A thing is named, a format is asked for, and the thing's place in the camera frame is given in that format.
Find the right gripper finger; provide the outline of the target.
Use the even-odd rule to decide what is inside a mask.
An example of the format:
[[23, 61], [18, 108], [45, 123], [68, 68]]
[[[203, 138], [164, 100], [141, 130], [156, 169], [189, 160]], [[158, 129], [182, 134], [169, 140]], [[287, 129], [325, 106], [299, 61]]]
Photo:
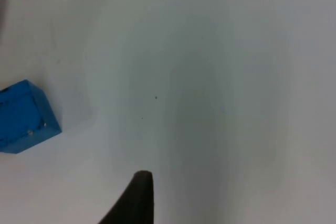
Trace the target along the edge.
[[154, 183], [150, 171], [136, 172], [128, 186], [102, 218], [101, 224], [154, 223]]

